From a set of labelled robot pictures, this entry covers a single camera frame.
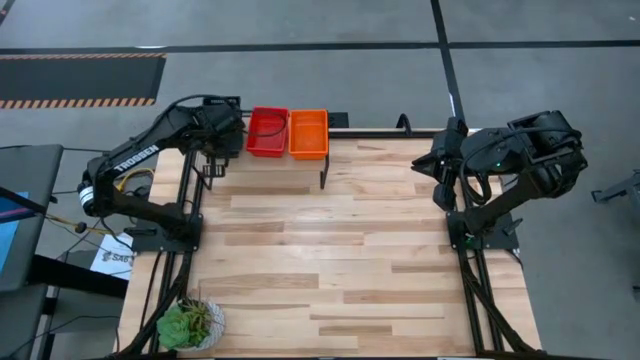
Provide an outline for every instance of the gray floor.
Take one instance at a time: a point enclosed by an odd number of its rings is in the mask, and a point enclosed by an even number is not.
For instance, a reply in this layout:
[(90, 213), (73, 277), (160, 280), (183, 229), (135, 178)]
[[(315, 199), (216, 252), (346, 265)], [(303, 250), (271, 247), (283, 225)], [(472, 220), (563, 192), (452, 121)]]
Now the gray floor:
[[(624, 0), (441, 0), (450, 41), (640, 38), (640, 3)], [(327, 41), (435, 41), (428, 0), (16, 0), (0, 48), (205, 45)], [(562, 110), (584, 133), (590, 167), (574, 190), (516, 211), (522, 259), (546, 350), (636, 359), (640, 304), (637, 216), (626, 199), (595, 205), (589, 192), (640, 168), (635, 133), (640, 48), (452, 51), (470, 127)], [(247, 107), (349, 111), (352, 126), (444, 126), (449, 95), (437, 50), (171, 54), (149, 108), (0, 111), (0, 145), (62, 143), (108, 149), (148, 126), (171, 100), (241, 95)], [(65, 153), (56, 190), (74, 189), (90, 154)], [(74, 196), (52, 209), (81, 217)], [(121, 226), (124, 222), (114, 221)], [(47, 226), (38, 251), (74, 239)], [(55, 358), (100, 356), (113, 333), (60, 337)]]

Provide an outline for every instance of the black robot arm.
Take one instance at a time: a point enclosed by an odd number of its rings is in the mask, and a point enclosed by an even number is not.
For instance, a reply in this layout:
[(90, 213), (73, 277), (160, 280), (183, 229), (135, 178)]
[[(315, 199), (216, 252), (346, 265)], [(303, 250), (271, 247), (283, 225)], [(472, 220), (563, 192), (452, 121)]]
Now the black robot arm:
[[(178, 106), (193, 99), (223, 99), (216, 105)], [(78, 185), (80, 203), (89, 216), (106, 217), (122, 214), (157, 223), (172, 237), (188, 232), (189, 221), (176, 203), (158, 205), (134, 196), (126, 196), (113, 185), (114, 180), (148, 157), (169, 148), (181, 153), (201, 151), (215, 155), (225, 137), (244, 129), (239, 108), (225, 98), (194, 95), (180, 99), (165, 109), (151, 127), (103, 156), (90, 160)]]
[[(475, 206), (462, 217), (472, 235), (490, 232), (496, 220), (527, 200), (556, 198), (569, 191), (587, 167), (580, 132), (559, 111), (546, 111), (509, 122), (506, 128), (483, 129), (467, 137), (461, 119), (451, 118), (433, 141), (431, 152), (413, 161), (412, 169), (438, 181), (434, 201), (445, 211), (455, 208), (454, 185)], [(517, 183), (491, 200), (491, 175), (517, 175)], [(482, 189), (468, 182), (475, 177)]]

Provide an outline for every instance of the hazard tape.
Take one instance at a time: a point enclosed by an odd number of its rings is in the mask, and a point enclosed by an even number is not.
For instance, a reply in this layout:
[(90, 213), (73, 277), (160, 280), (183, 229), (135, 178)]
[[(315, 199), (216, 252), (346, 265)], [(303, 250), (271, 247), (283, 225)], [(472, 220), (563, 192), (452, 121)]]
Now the hazard tape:
[(76, 60), (76, 59), (130, 59), (130, 58), (166, 58), (165, 53), (141, 54), (55, 54), (55, 55), (7, 55), (0, 60)]
[(54, 99), (54, 100), (0, 100), (0, 109), (60, 109), (116, 106), (150, 106), (156, 99)]

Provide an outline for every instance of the plastic bin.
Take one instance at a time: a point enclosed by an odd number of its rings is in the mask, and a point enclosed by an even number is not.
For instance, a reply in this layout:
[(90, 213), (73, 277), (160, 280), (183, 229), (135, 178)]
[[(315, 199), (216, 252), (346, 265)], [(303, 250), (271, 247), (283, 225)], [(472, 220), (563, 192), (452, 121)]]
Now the plastic bin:
[(247, 151), (254, 156), (282, 157), (287, 142), (287, 124), (284, 130), (273, 136), (259, 136), (276, 133), (289, 116), (289, 110), (257, 106), (253, 108), (249, 119)]
[(329, 114), (325, 109), (292, 110), (289, 153), (296, 160), (321, 160), (329, 153)]

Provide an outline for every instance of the wooden tabletop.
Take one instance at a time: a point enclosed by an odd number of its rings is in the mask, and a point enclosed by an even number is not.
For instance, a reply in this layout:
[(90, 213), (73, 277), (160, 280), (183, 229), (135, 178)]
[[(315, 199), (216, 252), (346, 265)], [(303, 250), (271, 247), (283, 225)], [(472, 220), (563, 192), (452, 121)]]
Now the wooden tabletop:
[[(190, 294), (222, 306), (227, 328), (213, 349), (189, 356), (472, 355), (457, 256), (431, 200), (434, 180), (410, 170), (430, 148), (424, 139), (331, 140), (324, 190), (320, 163), (247, 153), (232, 160), (203, 196), (206, 230), (189, 282)], [(160, 155), (151, 201), (175, 201), (182, 162), (177, 151)], [(539, 347), (520, 266), (505, 251), (485, 254), (498, 307)], [(135, 260), (122, 344), (138, 331), (155, 256)], [(480, 305), (479, 313), (490, 348)]]

